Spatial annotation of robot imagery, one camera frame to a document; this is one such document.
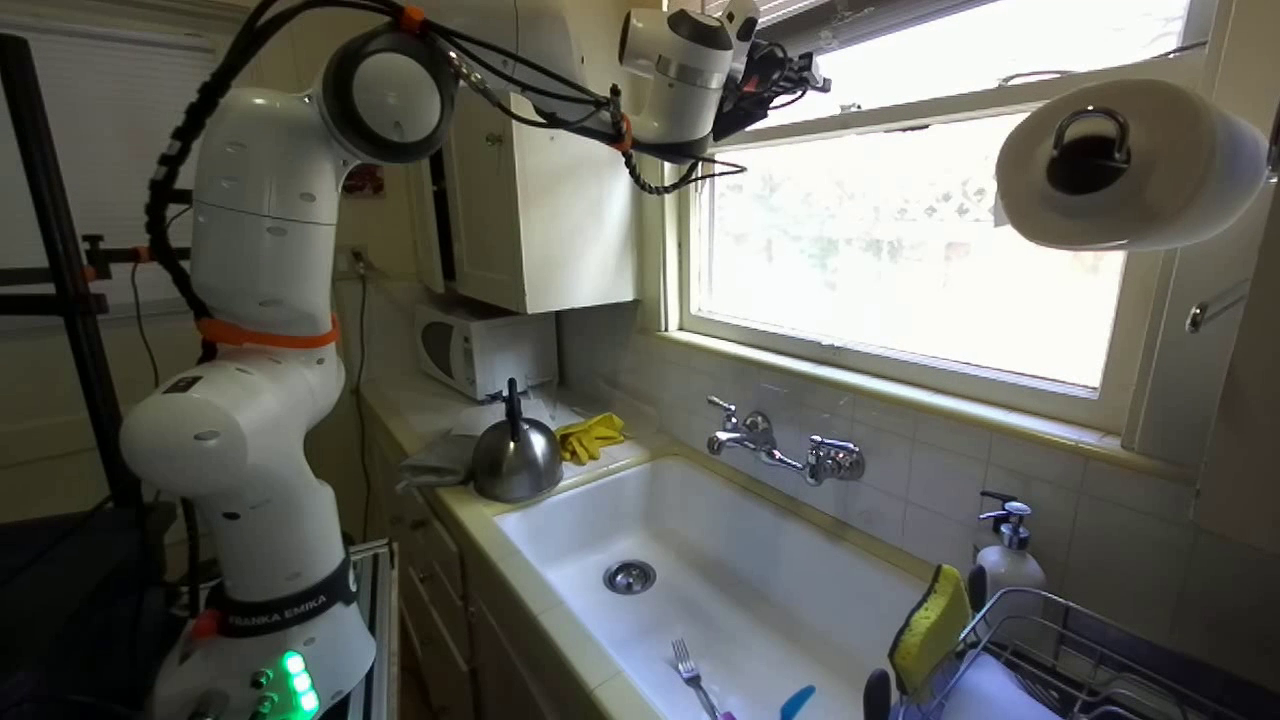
white sink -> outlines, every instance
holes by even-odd
[[[690,459],[654,459],[535,510],[502,532],[556,589],[658,715],[703,715],[672,674],[683,639],[722,712],[781,715],[816,690],[799,720],[861,715],[864,676],[924,581],[853,532],[825,537],[781,503]],[[610,569],[643,559],[640,598],[605,589]]]

window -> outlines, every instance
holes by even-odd
[[[997,151],[1099,73],[1165,73],[1192,0],[999,0],[821,58],[835,91],[690,192],[682,330],[1118,431],[1153,265],[1050,251]]]

kettle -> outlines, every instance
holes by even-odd
[[[562,444],[550,424],[520,411],[517,377],[502,399],[506,420],[479,431],[469,482],[489,500],[523,503],[562,483]]]

drain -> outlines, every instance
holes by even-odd
[[[658,581],[658,569],[643,559],[622,559],[605,571],[605,589],[616,598],[640,598],[654,589],[654,581]]]

sponge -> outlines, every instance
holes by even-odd
[[[890,643],[890,663],[903,696],[929,701],[929,676],[957,656],[967,622],[971,610],[959,569],[937,563],[921,605]]]
[[[562,455],[571,466],[594,466],[599,459],[599,448],[622,444],[623,439],[623,420],[612,411],[588,415],[579,424],[566,424],[556,431]]]

